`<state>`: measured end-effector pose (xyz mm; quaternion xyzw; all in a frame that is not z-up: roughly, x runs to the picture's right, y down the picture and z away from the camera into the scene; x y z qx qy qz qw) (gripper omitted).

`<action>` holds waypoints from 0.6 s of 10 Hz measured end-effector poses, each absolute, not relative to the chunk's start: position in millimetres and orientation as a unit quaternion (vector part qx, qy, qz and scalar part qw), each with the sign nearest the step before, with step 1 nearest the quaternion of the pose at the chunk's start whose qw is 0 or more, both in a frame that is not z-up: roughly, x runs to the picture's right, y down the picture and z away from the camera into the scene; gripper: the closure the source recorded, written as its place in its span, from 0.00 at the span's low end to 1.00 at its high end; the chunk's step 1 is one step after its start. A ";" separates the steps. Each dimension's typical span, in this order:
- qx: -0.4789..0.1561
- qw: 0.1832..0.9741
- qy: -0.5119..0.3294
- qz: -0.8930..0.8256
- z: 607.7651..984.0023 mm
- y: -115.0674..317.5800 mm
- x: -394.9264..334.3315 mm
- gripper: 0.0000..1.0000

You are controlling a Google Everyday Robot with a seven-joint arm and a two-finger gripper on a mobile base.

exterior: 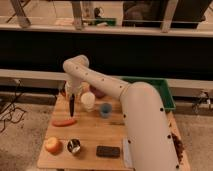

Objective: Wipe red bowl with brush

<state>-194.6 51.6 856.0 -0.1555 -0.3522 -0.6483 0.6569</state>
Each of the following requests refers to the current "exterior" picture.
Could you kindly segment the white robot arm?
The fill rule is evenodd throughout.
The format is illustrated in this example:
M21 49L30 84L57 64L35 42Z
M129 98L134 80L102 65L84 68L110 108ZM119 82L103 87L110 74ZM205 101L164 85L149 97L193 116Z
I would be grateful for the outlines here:
M89 68L84 55L63 62L76 90L82 81L120 101L127 132L132 168L135 171L180 169L163 102L158 91L145 82L128 83Z

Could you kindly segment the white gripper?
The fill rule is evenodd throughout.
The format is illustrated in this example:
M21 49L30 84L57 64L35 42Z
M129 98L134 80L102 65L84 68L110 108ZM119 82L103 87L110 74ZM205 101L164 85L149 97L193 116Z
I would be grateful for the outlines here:
M74 116L74 102L75 96L79 96L82 92L82 85L79 82L73 82L72 80L68 80L65 83L65 94L66 98L69 99L69 109L70 116Z

